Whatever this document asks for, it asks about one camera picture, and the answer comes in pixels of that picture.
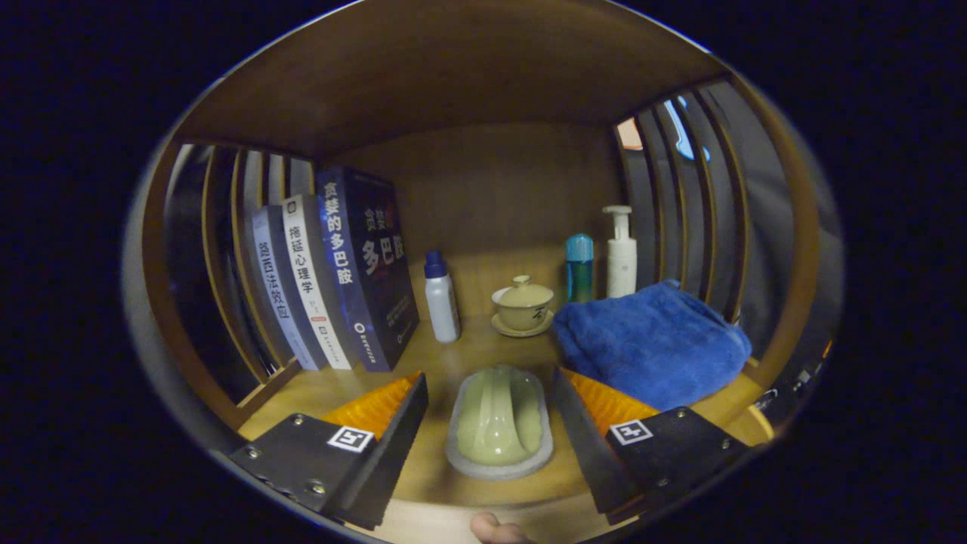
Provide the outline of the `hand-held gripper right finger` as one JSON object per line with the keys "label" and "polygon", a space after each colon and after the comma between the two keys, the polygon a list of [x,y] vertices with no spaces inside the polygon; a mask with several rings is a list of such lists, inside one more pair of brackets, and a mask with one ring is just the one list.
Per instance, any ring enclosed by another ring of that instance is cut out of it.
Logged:
{"label": "hand-held gripper right finger", "polygon": [[653,520],[750,456],[734,434],[680,406],[645,417],[641,403],[558,367],[552,398],[598,513]]}

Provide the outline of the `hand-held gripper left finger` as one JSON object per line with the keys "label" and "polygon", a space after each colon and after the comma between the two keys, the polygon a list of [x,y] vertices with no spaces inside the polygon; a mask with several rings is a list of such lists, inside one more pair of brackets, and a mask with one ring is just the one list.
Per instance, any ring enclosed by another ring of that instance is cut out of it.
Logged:
{"label": "hand-held gripper left finger", "polygon": [[322,418],[291,413],[228,458],[308,511],[366,530],[385,510],[428,407],[415,372]]}

